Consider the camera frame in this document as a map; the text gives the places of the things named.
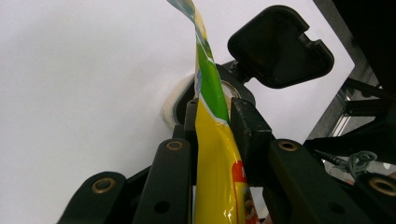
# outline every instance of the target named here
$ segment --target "white backdrop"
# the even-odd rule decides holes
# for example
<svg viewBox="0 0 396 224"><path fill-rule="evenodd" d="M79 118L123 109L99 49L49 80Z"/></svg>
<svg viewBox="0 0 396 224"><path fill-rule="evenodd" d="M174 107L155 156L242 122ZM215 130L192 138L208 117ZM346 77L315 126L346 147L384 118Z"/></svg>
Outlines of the white backdrop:
<svg viewBox="0 0 396 224"><path fill-rule="evenodd" d="M280 91L247 84L276 137L303 142L353 63L314 4L296 2L195 5L217 63L232 59L228 38L273 4L291 5L323 39L335 57L326 77ZM54 223L91 175L149 166L172 133L163 102L192 74L194 51L192 23L165 0L0 1L2 223Z"/></svg>

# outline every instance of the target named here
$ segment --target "bolt hole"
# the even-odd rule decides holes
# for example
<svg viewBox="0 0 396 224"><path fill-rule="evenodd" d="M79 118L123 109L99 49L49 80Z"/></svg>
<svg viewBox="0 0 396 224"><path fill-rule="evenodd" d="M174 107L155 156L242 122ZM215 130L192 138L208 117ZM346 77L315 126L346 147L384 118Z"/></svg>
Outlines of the bolt hole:
<svg viewBox="0 0 396 224"><path fill-rule="evenodd" d="M328 205L329 205L330 210L332 210L332 212L334 212L336 214L342 215L346 212L344 207L338 203L329 203Z"/></svg>
<svg viewBox="0 0 396 224"><path fill-rule="evenodd" d="M170 204L169 202L158 202L154 206L154 211L159 214L166 213L169 211Z"/></svg>
<svg viewBox="0 0 396 224"><path fill-rule="evenodd" d="M286 151L295 151L297 150L297 146L290 141L281 141L279 142L279 147Z"/></svg>
<svg viewBox="0 0 396 224"><path fill-rule="evenodd" d="M396 186L386 179L374 177L370 179L369 184L373 189L377 190L378 192L392 197L396 196Z"/></svg>
<svg viewBox="0 0 396 224"><path fill-rule="evenodd" d="M183 148L183 144L178 141L169 142L166 147L170 150L179 150Z"/></svg>
<svg viewBox="0 0 396 224"><path fill-rule="evenodd" d="M95 193L106 193L116 186L116 180L111 177L104 177L96 180L92 185L92 191Z"/></svg>
<svg viewBox="0 0 396 224"><path fill-rule="evenodd" d="M376 184L379 188L383 189L383 190L387 190L387 191L393 191L394 188L388 184L385 183L377 183Z"/></svg>
<svg viewBox="0 0 396 224"><path fill-rule="evenodd" d="M294 148L294 145L290 144L290 143L284 143L282 144L282 147L288 148L288 149L292 149Z"/></svg>

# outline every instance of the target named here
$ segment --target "brass screw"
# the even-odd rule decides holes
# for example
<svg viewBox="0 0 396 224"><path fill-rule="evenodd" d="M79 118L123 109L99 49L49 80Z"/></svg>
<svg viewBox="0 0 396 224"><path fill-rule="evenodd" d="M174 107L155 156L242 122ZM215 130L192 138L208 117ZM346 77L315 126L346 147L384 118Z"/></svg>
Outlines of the brass screw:
<svg viewBox="0 0 396 224"><path fill-rule="evenodd" d="M116 187L116 180L111 177L98 179L92 185L92 191L95 193L106 193Z"/></svg>
<svg viewBox="0 0 396 224"><path fill-rule="evenodd" d="M369 184L373 189L383 194L396 197L396 186L388 180L374 177L369 180Z"/></svg>
<svg viewBox="0 0 396 224"><path fill-rule="evenodd" d="M177 151L183 148L183 144L179 141L172 141L166 144L166 148L168 148L169 150Z"/></svg>
<svg viewBox="0 0 396 224"><path fill-rule="evenodd" d="M280 141L279 147L286 151L295 151L297 150L297 146L290 141Z"/></svg>

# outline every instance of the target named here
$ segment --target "cable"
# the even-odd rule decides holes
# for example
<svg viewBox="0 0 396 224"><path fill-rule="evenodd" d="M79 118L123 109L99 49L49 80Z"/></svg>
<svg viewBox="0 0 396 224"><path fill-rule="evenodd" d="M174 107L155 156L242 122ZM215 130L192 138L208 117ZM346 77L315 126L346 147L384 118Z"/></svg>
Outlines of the cable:
<svg viewBox="0 0 396 224"><path fill-rule="evenodd" d="M321 159L334 164L335 168L350 173L354 179L358 175L366 174L367 167L370 165L370 161L375 161L377 156L371 151L360 151L358 153L353 153L349 156L348 161L344 161L332 154L322 152L319 150L314 151Z"/></svg>

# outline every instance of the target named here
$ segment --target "black plastic cover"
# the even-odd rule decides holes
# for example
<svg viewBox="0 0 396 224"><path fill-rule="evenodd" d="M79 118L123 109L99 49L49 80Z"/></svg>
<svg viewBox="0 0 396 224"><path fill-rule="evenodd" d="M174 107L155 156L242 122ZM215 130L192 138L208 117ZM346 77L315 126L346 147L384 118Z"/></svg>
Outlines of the black plastic cover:
<svg viewBox="0 0 396 224"><path fill-rule="evenodd" d="M230 38L228 50L249 76L267 87L285 88L332 70L332 53L304 34L308 28L293 9L268 7Z"/></svg>

